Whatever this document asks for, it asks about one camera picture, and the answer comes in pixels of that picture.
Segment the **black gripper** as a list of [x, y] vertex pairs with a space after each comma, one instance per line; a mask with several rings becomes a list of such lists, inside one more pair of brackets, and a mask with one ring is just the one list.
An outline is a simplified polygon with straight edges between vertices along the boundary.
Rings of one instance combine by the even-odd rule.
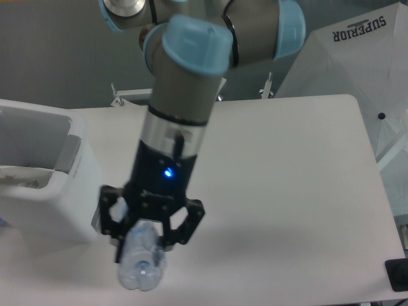
[[[140, 142], [129, 182], [122, 189], [108, 185], [99, 192], [99, 221], [101, 233], [117, 241], [115, 263], [120, 263], [127, 233], [140, 219], [159, 221], [163, 234], [161, 245], [165, 252], [175, 244], [188, 243], [205, 215], [203, 203], [186, 196], [197, 155], [185, 157], [168, 155]], [[114, 221], [110, 209], [123, 197], [127, 212]], [[186, 218], [177, 228], [171, 228], [171, 216], [184, 208]]]

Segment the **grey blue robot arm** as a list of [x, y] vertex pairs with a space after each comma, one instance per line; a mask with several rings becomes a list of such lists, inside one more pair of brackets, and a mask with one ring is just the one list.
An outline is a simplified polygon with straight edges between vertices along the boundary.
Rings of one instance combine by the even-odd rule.
[[135, 163], [123, 188], [103, 186], [101, 231], [125, 260], [130, 231], [141, 220], [160, 222], [166, 251], [186, 244], [205, 211], [186, 196], [224, 74], [244, 64], [301, 49], [305, 17], [295, 1], [222, 1], [221, 15], [189, 15], [187, 1], [100, 1], [113, 31], [147, 26], [143, 56], [155, 77]]

